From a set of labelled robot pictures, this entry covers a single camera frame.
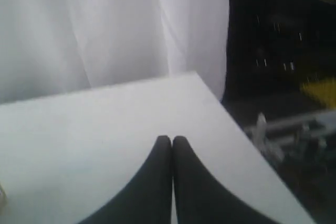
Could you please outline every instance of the white tabletop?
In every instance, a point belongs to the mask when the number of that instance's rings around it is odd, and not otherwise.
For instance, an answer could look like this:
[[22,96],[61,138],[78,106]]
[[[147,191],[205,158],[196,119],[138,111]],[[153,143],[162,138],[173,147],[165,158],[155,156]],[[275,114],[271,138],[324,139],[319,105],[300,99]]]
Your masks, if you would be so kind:
[[162,134],[186,136],[218,181],[265,215],[313,223],[195,73],[0,106],[0,223],[77,223]]

